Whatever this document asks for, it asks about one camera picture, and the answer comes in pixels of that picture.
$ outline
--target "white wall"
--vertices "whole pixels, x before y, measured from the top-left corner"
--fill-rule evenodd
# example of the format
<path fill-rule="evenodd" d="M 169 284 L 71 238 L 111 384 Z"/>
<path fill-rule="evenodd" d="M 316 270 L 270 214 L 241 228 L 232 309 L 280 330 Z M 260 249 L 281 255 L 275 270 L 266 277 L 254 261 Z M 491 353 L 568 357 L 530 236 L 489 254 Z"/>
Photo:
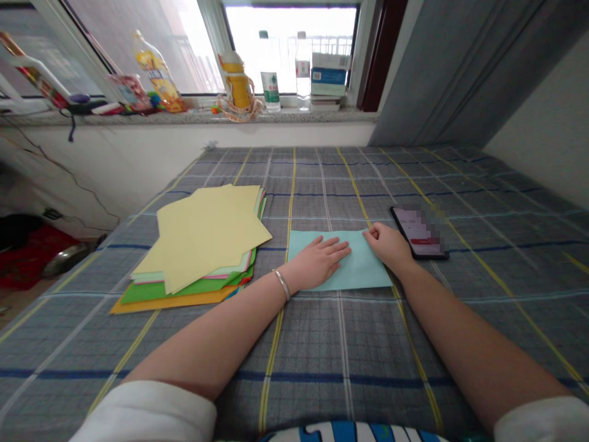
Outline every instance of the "white wall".
<path fill-rule="evenodd" d="M 589 209 L 589 32 L 487 144 L 485 152 Z"/>
<path fill-rule="evenodd" d="M 73 143 L 67 141 L 69 127 L 23 130 L 123 219 L 162 190 L 210 142 L 218 147 L 365 146 L 374 124 L 79 126 Z M 0 163 L 17 177 L 8 194 L 0 196 L 4 212 L 8 206 L 13 211 L 40 214 L 50 206 L 87 225 L 114 227 L 116 220 L 92 194 L 76 187 L 71 176 L 22 149 L 35 150 L 15 129 L 0 128 Z M 75 220 L 59 220 L 55 226 L 76 238 L 102 233 L 84 229 Z"/>

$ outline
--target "gray checkered sheet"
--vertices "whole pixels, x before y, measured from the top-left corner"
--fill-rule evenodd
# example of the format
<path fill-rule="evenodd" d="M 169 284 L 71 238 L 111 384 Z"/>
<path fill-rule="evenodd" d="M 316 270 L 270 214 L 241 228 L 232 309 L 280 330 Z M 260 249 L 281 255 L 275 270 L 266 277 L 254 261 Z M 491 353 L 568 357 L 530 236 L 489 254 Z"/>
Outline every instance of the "gray checkered sheet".
<path fill-rule="evenodd" d="M 588 400 L 587 212 L 478 150 L 217 149 L 189 165 L 3 330 L 2 440 L 67 440 L 139 361 L 211 308 L 109 316 L 158 237 L 155 212 L 199 187 L 235 181 L 267 190 L 263 223 L 273 239 L 259 248 L 256 277 L 284 262 L 289 225 L 360 230 L 368 219 L 395 227 L 393 203 L 429 200 L 452 226 L 444 233 L 450 259 L 422 265 Z M 328 419 L 447 436 L 480 431 L 391 288 L 299 293 L 217 406 L 215 436 L 237 440 Z"/>

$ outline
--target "left hand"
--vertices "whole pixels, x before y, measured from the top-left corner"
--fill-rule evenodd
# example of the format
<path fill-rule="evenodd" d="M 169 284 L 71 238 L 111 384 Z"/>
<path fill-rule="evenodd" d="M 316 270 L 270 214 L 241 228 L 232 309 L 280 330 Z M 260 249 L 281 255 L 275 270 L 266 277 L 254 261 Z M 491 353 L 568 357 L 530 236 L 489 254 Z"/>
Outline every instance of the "left hand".
<path fill-rule="evenodd" d="M 348 246 L 347 241 L 339 242 L 338 237 L 323 241 L 323 237 L 319 236 L 277 270 L 284 277 L 292 295 L 299 290 L 314 289 L 341 267 L 339 262 L 352 253 Z"/>

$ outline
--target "light blue paper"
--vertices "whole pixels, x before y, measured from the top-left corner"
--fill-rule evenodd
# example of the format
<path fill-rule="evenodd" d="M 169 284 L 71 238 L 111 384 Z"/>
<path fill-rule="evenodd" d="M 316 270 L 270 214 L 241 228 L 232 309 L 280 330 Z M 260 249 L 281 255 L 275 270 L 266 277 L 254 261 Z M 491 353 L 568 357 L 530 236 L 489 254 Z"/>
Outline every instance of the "light blue paper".
<path fill-rule="evenodd" d="M 324 241 L 335 236 L 338 236 L 341 242 L 348 241 L 352 253 L 340 261 L 341 268 L 331 278 L 319 287 L 312 289 L 312 292 L 390 287 L 392 285 L 384 265 L 362 236 L 362 230 L 333 232 L 291 230 L 288 260 L 294 258 L 319 235 L 323 235 Z"/>

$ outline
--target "curtain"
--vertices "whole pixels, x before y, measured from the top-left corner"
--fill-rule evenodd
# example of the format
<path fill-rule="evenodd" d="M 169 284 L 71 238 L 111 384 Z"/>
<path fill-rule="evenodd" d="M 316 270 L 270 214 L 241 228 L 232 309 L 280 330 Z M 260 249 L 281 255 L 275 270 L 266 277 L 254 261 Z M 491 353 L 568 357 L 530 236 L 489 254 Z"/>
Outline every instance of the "curtain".
<path fill-rule="evenodd" d="M 369 145 L 484 147 L 589 28 L 589 0 L 425 0 Z"/>

